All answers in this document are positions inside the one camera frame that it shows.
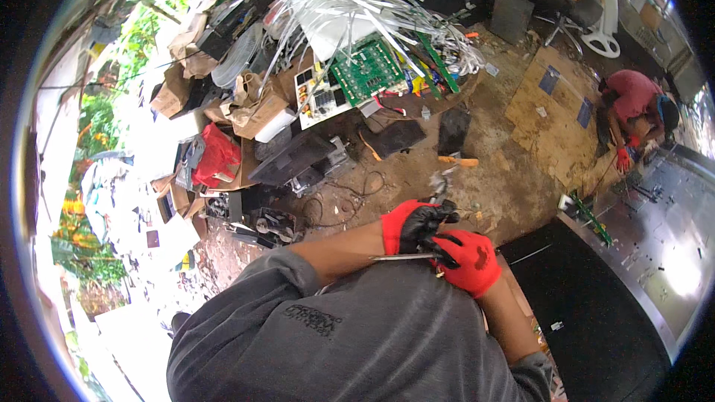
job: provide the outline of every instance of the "hand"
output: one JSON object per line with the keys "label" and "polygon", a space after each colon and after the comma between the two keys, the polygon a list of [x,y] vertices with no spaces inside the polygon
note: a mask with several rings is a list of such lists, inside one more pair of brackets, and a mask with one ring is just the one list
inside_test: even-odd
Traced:
{"label": "hand", "polygon": [[616,153],[619,158],[618,161],[616,161],[616,169],[621,171],[621,173],[626,173],[626,171],[630,169],[630,156],[628,155],[628,151],[625,147],[621,147]]}
{"label": "hand", "polygon": [[459,214],[454,212],[456,206],[451,201],[438,205],[412,200],[380,216],[385,254],[417,253],[417,246],[429,241],[442,222],[459,221]]}
{"label": "hand", "polygon": [[628,144],[626,145],[628,147],[640,147],[641,146],[641,139],[636,137],[635,135],[630,136],[630,140],[628,141]]}
{"label": "hand", "polygon": [[466,290],[478,299],[499,279],[501,267],[496,262],[494,246],[488,237],[464,230],[448,230],[432,238],[440,249],[460,264],[460,268],[445,269],[445,280]]}

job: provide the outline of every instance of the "metal sheet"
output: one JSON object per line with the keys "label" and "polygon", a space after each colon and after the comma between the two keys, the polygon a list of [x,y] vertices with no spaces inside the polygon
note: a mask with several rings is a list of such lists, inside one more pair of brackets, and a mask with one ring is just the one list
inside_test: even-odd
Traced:
{"label": "metal sheet", "polygon": [[566,214],[559,218],[626,284],[674,361],[713,285],[715,186],[662,156],[646,169],[641,185],[662,186],[663,198],[651,202],[634,190],[609,191],[594,204],[614,239],[610,248],[587,224]]}

